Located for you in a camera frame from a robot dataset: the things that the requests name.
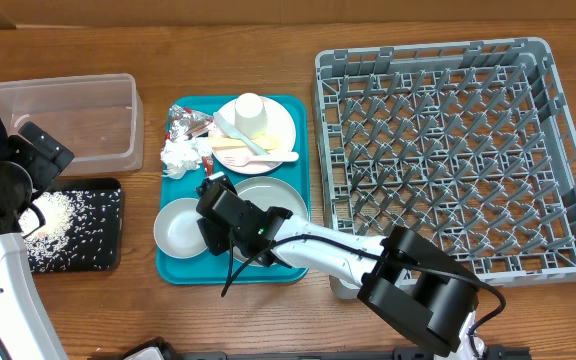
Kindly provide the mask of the small grey bowl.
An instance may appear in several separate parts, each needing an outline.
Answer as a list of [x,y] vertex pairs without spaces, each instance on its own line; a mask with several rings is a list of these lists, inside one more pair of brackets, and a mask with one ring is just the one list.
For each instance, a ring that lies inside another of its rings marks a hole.
[[153,235],[158,248],[177,259],[198,256],[207,249],[197,221],[196,198],[176,199],[165,205],[158,213]]

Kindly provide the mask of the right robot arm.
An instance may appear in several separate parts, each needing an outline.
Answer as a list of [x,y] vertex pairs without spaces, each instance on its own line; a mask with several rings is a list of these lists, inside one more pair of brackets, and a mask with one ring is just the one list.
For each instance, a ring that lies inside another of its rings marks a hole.
[[474,315],[479,279],[432,242],[402,226],[360,236],[316,225],[283,207],[242,199],[223,173],[205,178],[198,226],[209,252],[239,250],[244,263],[309,268],[351,284],[394,330],[438,356],[479,358]]

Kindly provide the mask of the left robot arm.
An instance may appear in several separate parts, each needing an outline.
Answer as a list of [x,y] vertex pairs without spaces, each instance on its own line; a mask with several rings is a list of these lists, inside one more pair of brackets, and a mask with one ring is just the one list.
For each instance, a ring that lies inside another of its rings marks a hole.
[[0,359],[63,359],[65,350],[32,278],[20,215],[73,160],[32,122],[9,135],[0,118]]

